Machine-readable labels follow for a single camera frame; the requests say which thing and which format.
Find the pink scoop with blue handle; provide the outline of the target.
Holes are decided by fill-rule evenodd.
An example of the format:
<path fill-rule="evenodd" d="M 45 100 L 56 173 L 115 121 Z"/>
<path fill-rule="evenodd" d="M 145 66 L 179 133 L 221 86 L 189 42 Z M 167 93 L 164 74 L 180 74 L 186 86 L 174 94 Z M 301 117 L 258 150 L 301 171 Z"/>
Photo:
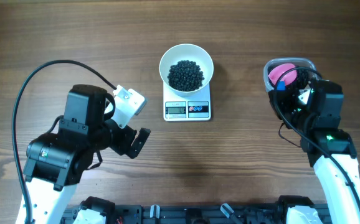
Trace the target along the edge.
<path fill-rule="evenodd" d="M 268 80 L 272 86 L 275 86 L 278 82 L 278 79 L 288 70 L 295 68 L 296 66 L 292 63 L 284 63 L 274 67 L 268 74 Z M 277 89 L 286 90 L 296 83 L 297 71 L 293 70 L 288 72 L 279 82 Z"/>

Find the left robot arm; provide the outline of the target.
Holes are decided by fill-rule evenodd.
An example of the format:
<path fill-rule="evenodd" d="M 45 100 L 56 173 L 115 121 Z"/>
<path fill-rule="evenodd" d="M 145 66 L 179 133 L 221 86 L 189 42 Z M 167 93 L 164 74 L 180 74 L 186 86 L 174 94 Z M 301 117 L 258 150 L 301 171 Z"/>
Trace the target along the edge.
<path fill-rule="evenodd" d="M 134 159 L 151 131 L 128 126 L 146 104 L 133 89 L 118 86 L 112 93 L 92 85 L 74 85 L 67 95 L 64 115 L 30 142 L 26 150 L 26 194 L 17 223 L 59 223 L 84 171 L 100 166 L 93 158 L 110 148 Z"/>

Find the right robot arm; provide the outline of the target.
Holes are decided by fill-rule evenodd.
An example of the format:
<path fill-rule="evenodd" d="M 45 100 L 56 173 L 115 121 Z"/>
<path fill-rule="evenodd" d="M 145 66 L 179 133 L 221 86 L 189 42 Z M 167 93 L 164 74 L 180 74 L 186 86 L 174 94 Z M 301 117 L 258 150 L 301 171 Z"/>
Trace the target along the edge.
<path fill-rule="evenodd" d="M 329 80 L 271 81 L 270 104 L 300 137 L 333 223 L 360 223 L 360 175 L 351 135 L 339 128 L 344 95 Z"/>

